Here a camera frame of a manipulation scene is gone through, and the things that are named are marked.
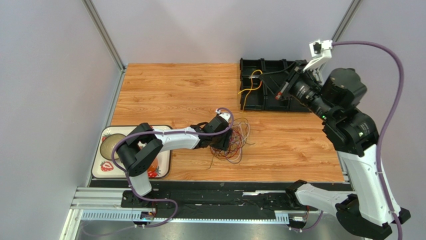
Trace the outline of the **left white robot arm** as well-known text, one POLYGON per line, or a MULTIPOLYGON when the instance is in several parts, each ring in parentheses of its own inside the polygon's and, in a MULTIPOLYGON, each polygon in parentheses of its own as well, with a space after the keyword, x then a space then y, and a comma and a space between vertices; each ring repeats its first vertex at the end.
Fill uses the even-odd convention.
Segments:
POLYGON ((234 117, 228 112, 217 112, 209 122, 181 129, 161 130, 141 123, 114 146, 111 155, 117 155, 123 164, 123 171, 135 195, 143 197, 152 190, 148 169, 158 154, 210 146, 226 150, 233 123, 234 117))

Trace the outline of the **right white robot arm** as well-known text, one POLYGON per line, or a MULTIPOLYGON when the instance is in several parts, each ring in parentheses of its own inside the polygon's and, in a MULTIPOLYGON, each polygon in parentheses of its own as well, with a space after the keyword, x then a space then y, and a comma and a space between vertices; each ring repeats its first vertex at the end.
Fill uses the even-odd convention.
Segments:
POLYGON ((294 208, 309 206, 337 218, 349 233, 371 240, 384 240, 392 234, 391 224, 405 223, 410 212, 393 203, 385 191, 383 165, 378 160, 379 133, 373 119, 358 110, 367 92, 352 68, 334 69, 324 84, 298 67, 263 73, 263 84, 277 82, 277 98, 292 98, 322 120, 323 132, 336 150, 353 193, 340 193, 298 180, 286 189, 294 208))

